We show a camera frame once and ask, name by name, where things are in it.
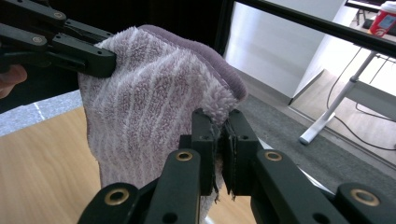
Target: brass insert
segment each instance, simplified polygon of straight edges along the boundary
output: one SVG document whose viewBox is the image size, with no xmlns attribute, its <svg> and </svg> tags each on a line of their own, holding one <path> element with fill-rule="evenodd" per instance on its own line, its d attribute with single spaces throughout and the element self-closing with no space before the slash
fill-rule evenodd
<svg viewBox="0 0 396 224">
<path fill-rule="evenodd" d="M 352 198 L 360 203 L 364 203 L 369 206 L 378 206 L 379 199 L 371 192 L 364 189 L 353 189 L 350 191 Z"/>
<path fill-rule="evenodd" d="M 269 151 L 265 152 L 265 158 L 269 161 L 281 161 L 282 155 L 274 151 Z"/>
<path fill-rule="evenodd" d="M 177 153 L 176 159 L 178 161 L 189 161 L 192 159 L 192 154 L 188 151 L 182 151 Z"/>
<path fill-rule="evenodd" d="M 105 203 L 108 205 L 119 205 L 129 198 L 127 189 L 113 189 L 105 197 Z"/>
</svg>

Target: fuzzy fabric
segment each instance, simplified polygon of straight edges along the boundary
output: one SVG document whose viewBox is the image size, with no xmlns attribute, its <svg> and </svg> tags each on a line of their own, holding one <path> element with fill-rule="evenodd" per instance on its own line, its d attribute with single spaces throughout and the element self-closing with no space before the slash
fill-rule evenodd
<svg viewBox="0 0 396 224">
<path fill-rule="evenodd" d="M 102 187 L 142 188 L 161 175 L 191 113 L 202 108 L 218 125 L 247 96 L 234 69 L 213 49 L 154 26 L 132 27 L 97 45 L 117 54 L 110 78 L 78 75 L 88 142 Z M 220 165 L 217 182 L 221 185 Z M 202 197 L 201 221 L 216 197 Z"/>
</svg>

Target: gray towel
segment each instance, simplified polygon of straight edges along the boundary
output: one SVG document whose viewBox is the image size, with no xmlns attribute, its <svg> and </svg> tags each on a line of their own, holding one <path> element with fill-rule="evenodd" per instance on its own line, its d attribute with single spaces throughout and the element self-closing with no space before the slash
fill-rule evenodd
<svg viewBox="0 0 396 224">
<path fill-rule="evenodd" d="M 191 113 L 202 108 L 218 125 L 247 96 L 234 69 L 213 49 L 161 28 L 130 28 L 98 44 L 117 54 L 111 78 L 78 75 L 88 142 L 102 187 L 142 188 L 161 175 Z M 221 185 L 220 164 L 217 165 Z M 201 221 L 216 195 L 201 200 Z"/>
</svg>

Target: metal bolt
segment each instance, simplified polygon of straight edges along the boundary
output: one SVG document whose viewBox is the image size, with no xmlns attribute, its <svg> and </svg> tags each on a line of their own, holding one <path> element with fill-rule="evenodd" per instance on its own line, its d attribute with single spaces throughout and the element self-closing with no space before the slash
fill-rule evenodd
<svg viewBox="0 0 396 224">
<path fill-rule="evenodd" d="M 41 42 L 43 42 L 43 39 L 41 39 L 41 37 L 35 36 L 35 37 L 33 37 L 33 42 L 41 43 Z"/>
<path fill-rule="evenodd" d="M 60 18 L 63 17 L 63 15 L 62 15 L 61 12 L 55 12 L 55 13 L 53 13 L 53 16 L 56 17 L 56 18 L 58 18 L 58 19 L 60 19 Z"/>
</svg>

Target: white wall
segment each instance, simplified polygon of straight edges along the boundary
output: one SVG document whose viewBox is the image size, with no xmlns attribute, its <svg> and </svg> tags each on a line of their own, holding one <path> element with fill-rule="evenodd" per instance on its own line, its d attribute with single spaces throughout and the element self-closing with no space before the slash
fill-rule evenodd
<svg viewBox="0 0 396 224">
<path fill-rule="evenodd" d="M 333 21 L 345 0 L 277 0 L 274 3 Z M 325 34 L 236 3 L 226 61 L 294 97 L 322 69 Z"/>
</svg>

